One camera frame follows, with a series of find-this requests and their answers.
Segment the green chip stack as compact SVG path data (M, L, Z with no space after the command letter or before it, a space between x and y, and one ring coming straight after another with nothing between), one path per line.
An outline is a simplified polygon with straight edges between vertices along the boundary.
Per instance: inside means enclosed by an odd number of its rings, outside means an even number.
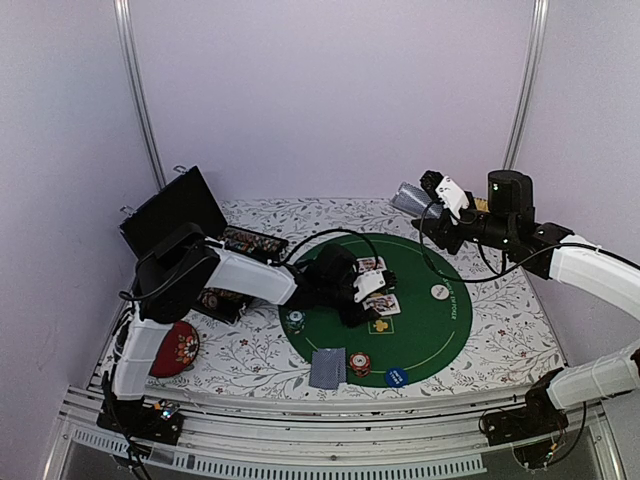
M299 334L305 328L306 315L302 311L290 311L286 314L284 328L288 333Z

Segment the grey playing card deck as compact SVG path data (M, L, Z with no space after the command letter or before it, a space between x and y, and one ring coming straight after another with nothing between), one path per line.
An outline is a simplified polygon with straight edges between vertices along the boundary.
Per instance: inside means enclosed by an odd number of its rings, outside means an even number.
M439 218L443 212L440 203L432 200L421 188L407 182L400 184L390 200L390 205L413 218Z

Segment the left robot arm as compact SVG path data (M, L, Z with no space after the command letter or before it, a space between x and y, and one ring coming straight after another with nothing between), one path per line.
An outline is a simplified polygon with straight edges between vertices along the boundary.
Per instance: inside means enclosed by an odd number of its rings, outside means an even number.
M120 329L115 360L104 377L111 419L128 434L148 426L139 405L166 333L194 307L205 288L218 288L293 310L320 306L335 310L342 323L359 326L378 318L365 301L397 284L394 272L374 266L362 271L356 256L330 243L311 260L287 255L259 261L184 223L156 244L136 265L132 291L119 296L131 304L131 319Z

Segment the red five chip stack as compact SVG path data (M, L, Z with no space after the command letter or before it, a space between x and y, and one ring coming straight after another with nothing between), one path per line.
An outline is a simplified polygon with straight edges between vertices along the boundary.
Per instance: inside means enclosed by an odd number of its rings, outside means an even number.
M200 304L208 310L213 310L215 311L217 309L218 306L218 297L215 293L211 293L211 292L204 292L200 299Z

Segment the white dealer button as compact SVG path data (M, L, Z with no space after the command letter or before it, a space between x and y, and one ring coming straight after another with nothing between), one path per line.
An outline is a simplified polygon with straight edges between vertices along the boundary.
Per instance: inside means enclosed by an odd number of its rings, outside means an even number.
M431 287L431 295L434 299L444 301L449 298L449 288L444 284L436 284Z

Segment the blue small blind button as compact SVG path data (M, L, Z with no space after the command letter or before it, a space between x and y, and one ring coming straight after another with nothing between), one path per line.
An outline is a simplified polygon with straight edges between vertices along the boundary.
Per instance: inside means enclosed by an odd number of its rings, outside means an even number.
M391 388L402 388L409 384L409 375L403 368L392 367L385 372L384 380Z

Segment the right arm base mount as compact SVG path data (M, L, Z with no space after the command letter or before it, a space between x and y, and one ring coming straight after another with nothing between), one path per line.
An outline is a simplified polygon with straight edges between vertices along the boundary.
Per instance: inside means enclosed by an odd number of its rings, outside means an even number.
M551 381L562 371L552 370L537 380L525 393L524 405L511 410L494 409L479 419L479 431L490 446L558 433L562 437L569 421L562 409L556 408L547 392Z

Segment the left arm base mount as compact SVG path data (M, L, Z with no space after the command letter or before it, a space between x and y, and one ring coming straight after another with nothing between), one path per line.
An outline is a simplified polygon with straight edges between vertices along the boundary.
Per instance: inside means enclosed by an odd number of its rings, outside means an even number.
M125 401L111 396L103 401L96 425L126 438L176 446L184 423L179 410L178 403L168 400L146 405L143 398Z

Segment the dealt cards front edge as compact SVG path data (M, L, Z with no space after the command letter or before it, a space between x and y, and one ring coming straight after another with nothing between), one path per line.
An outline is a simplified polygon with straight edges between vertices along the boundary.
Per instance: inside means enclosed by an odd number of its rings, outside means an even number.
M346 349L327 348L312 353L309 385L323 390L337 390L346 382Z

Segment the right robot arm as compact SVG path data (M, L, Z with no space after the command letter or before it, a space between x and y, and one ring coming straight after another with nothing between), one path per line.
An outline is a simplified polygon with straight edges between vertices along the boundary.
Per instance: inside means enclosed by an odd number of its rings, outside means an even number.
M441 213L423 210L413 224L422 238L455 255L465 242L502 251L515 269L589 293L639 316L639 266L588 242L571 229L535 219L533 181L514 170L487 176L488 208L480 210L470 192L436 171L426 171L420 186ZM639 343L575 367L541 377L527 391L517 427L537 436L552 424L556 411L599 398L615 397L639 387Z

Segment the king of diamonds card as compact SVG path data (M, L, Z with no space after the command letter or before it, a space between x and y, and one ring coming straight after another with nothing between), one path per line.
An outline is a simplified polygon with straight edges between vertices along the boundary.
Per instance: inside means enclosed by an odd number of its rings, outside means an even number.
M360 257L356 259L357 271L364 274L369 271L384 271L387 269L386 262L381 256Z

